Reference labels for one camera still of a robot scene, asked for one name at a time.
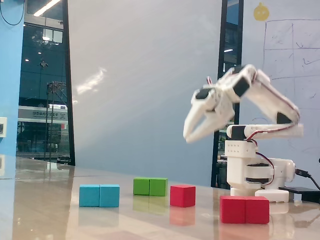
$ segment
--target glossy table surface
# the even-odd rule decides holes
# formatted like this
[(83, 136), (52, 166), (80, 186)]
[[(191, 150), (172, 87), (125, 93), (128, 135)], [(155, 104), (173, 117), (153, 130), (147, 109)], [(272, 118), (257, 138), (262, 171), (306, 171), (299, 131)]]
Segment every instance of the glossy table surface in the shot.
[[(268, 225), (221, 224), (219, 197), (229, 191), (197, 186), (195, 207), (170, 207), (169, 197), (133, 196), (133, 177), (6, 156), (0, 165), (0, 239), (320, 239), (316, 203), (271, 204)], [(79, 208), (80, 184), (119, 184), (120, 207)]]

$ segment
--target blue wall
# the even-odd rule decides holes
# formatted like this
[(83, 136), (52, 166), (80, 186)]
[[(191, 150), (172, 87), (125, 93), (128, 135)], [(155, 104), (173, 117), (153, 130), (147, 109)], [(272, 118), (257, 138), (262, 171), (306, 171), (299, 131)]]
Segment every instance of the blue wall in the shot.
[[(11, 24), (19, 22), (23, 0), (1, 3), (4, 18)], [(0, 16), (0, 117), (8, 120), (6, 137), (0, 139), (0, 154), (15, 156), (24, 21), (17, 26), (7, 24)]]

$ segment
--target robotic arm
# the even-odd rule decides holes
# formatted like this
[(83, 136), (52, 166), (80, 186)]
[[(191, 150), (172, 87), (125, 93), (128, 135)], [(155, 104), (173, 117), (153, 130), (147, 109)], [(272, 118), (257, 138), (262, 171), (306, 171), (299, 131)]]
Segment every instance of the robotic arm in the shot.
[[(184, 122), (183, 137), (188, 143), (195, 142), (213, 132), (225, 127), (235, 115), (233, 104), (239, 103), (247, 97), (276, 125), (264, 125), (259, 128), (255, 125), (247, 127), (244, 132), (247, 138), (254, 134), (255, 138), (266, 138), (283, 135), (287, 137), (300, 136), (299, 129), (291, 129), (298, 125), (300, 113), (288, 98), (271, 86), (269, 77), (253, 65), (243, 68), (231, 68), (216, 84), (204, 85), (194, 92), (191, 99), (191, 110)], [(197, 127), (201, 118), (204, 121)]]
[(292, 160), (267, 158), (257, 152), (253, 139), (301, 137), (303, 126), (300, 113), (289, 99), (271, 86), (269, 77), (253, 65), (231, 68), (216, 84), (196, 90), (191, 99), (191, 110), (184, 122), (183, 136), (195, 142), (225, 127), (235, 115), (233, 104), (247, 97), (276, 124), (230, 125), (225, 141), (227, 182), (231, 195), (265, 196), (270, 201), (287, 202), (289, 193), (279, 190), (295, 176)]

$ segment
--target wall outlet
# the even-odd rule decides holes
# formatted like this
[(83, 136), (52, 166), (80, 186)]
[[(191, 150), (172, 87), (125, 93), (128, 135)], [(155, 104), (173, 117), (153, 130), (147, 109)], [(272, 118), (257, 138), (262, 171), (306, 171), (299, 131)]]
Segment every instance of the wall outlet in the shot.
[(7, 136), (7, 118), (0, 117), (0, 138)]

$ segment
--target red cube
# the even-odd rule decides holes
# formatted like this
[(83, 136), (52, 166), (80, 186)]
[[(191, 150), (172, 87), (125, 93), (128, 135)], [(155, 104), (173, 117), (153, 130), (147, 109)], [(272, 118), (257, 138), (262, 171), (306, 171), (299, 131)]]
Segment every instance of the red cube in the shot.
[(245, 198), (243, 196), (221, 196), (220, 221), (224, 224), (245, 224)]
[(196, 205), (196, 187), (191, 185), (174, 185), (170, 187), (170, 205), (187, 208)]
[(270, 203), (264, 196), (245, 197), (245, 223), (268, 224), (270, 218)]

